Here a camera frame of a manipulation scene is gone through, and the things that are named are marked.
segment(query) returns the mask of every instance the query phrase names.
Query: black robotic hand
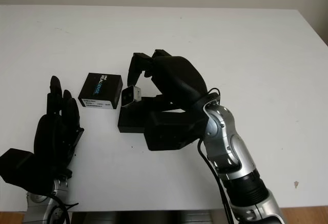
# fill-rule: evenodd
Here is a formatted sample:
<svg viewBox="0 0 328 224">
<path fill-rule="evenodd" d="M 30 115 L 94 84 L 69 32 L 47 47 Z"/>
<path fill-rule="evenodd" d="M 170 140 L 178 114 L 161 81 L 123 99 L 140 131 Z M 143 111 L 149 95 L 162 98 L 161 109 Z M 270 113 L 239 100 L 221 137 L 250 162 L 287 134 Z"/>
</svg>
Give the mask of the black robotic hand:
<svg viewBox="0 0 328 224">
<path fill-rule="evenodd" d="M 67 166 L 83 131 L 75 99 L 67 90 L 62 95 L 59 79 L 53 76 L 47 114 L 41 117 L 36 129 L 34 153 L 9 149 L 0 157 L 1 177 L 33 194 L 50 194 L 55 179 L 72 176 Z"/>
</svg>

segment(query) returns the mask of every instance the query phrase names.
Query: black joint cover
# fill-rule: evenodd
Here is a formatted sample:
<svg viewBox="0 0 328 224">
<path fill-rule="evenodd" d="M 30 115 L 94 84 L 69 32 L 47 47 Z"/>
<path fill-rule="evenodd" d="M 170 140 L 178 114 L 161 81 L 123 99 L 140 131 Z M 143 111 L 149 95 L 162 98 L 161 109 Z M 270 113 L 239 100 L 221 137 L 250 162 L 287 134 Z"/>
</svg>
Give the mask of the black joint cover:
<svg viewBox="0 0 328 224">
<path fill-rule="evenodd" d="M 199 112 L 151 112 L 143 134 L 151 151 L 179 150 L 204 135 L 207 121 Z"/>
<path fill-rule="evenodd" d="M 5 182 L 28 192 L 47 195 L 53 190 L 53 175 L 28 151 L 9 149 L 0 157 L 0 175 Z"/>
</svg>

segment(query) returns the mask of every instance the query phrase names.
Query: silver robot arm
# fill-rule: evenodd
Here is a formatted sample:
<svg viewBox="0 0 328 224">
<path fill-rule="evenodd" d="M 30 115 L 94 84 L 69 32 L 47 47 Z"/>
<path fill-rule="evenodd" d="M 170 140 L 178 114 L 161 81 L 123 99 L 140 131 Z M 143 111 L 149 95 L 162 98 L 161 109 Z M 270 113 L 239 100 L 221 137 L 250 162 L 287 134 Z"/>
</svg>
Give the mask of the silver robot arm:
<svg viewBox="0 0 328 224">
<path fill-rule="evenodd" d="M 66 201 L 68 191 L 67 180 L 54 180 L 52 196 Z M 24 215 L 23 223 L 30 224 L 62 224 L 65 216 L 61 206 L 53 198 L 48 196 L 27 193 L 27 211 Z"/>
<path fill-rule="evenodd" d="M 287 224 L 236 131 L 232 113 L 216 101 L 203 110 L 209 117 L 203 139 L 208 159 L 227 190 L 235 218 L 239 223 Z"/>
</svg>

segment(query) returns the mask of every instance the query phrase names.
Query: black box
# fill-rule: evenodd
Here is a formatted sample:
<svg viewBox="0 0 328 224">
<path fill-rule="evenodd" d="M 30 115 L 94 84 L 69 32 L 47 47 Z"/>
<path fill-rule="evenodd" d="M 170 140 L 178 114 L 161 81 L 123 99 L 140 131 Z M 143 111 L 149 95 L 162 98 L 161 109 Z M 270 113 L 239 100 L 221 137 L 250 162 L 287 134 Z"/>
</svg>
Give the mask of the black box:
<svg viewBox="0 0 328 224">
<path fill-rule="evenodd" d="M 120 75 L 89 73 L 78 100 L 83 107 L 116 109 L 122 86 Z"/>
</svg>

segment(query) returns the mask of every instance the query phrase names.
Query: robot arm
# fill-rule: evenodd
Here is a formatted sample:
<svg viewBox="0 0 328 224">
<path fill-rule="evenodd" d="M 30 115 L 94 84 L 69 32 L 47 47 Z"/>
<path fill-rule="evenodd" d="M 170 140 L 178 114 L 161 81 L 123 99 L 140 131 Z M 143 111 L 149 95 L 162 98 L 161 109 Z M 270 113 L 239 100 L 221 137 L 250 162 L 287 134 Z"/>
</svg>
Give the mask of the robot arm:
<svg viewBox="0 0 328 224">
<path fill-rule="evenodd" d="M 230 207 L 240 223 L 281 223 L 283 214 L 256 169 L 234 117 L 216 101 L 204 106 L 209 121 L 204 136 L 208 159 L 227 190 Z"/>
<path fill-rule="evenodd" d="M 162 93 L 161 102 L 159 96 L 141 97 L 135 85 L 142 71 Z M 208 93 L 203 78 L 188 60 L 164 50 L 155 50 L 152 57 L 134 53 L 128 86 L 122 92 L 120 132 L 143 133 L 149 150 L 154 151 L 177 150 L 202 139 L 208 159 L 227 189 L 236 219 L 240 223 L 286 224 L 236 132 L 232 113 L 219 104 L 219 94 Z M 184 112 L 162 112 L 170 110 L 168 104 Z"/>
</svg>

